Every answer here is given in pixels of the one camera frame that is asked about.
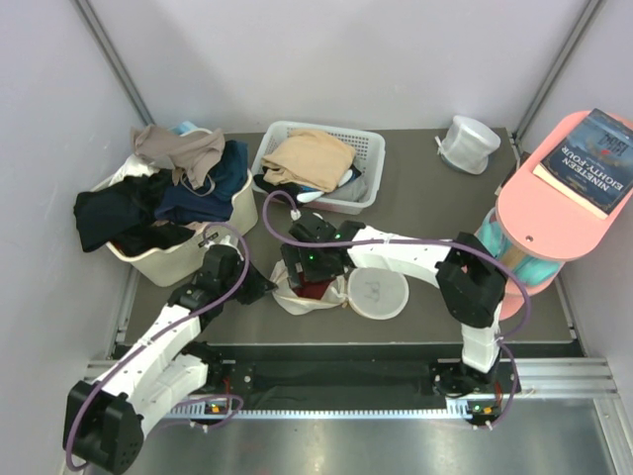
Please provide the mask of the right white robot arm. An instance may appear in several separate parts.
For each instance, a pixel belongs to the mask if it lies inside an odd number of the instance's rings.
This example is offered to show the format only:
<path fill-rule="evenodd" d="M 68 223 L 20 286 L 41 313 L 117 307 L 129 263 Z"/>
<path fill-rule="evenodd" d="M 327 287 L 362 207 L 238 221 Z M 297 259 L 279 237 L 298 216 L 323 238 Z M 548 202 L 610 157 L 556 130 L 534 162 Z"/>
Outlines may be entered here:
<path fill-rule="evenodd" d="M 342 277 L 348 303 L 360 315 L 389 320 L 407 303 L 407 280 L 438 289 L 461 326 L 461 361 L 453 376 L 437 375 L 451 393 L 482 392 L 497 381 L 497 342 L 506 275 L 473 235 L 423 240 L 381 232 L 360 222 L 333 226 L 314 213 L 291 214 L 291 240 L 282 246 L 290 284 Z"/>

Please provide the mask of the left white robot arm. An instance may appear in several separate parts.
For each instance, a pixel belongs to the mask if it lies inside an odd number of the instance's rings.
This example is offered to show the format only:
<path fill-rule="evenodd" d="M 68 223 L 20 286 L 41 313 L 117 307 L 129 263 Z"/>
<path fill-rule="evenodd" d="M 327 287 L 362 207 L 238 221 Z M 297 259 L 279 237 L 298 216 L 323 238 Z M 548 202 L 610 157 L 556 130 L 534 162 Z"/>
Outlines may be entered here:
<path fill-rule="evenodd" d="M 197 340 L 202 331 L 226 302 L 250 305 L 275 288 L 235 245 L 211 245 L 191 281 L 172 292 L 125 355 L 69 391 L 62 439 L 68 468 L 125 473 L 165 416 L 193 392 L 224 383 L 219 358 Z"/>

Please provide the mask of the dark red bra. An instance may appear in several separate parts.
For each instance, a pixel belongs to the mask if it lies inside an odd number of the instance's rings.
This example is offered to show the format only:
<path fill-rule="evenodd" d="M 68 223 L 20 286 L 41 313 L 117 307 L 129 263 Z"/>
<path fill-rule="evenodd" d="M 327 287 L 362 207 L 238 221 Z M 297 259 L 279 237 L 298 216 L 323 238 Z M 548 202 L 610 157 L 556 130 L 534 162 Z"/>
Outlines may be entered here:
<path fill-rule="evenodd" d="M 322 299 L 328 287 L 329 287 L 329 282 L 318 282 L 318 283 L 305 282 L 302 284 L 301 287 L 295 289 L 294 293 L 299 298 L 319 301 Z"/>

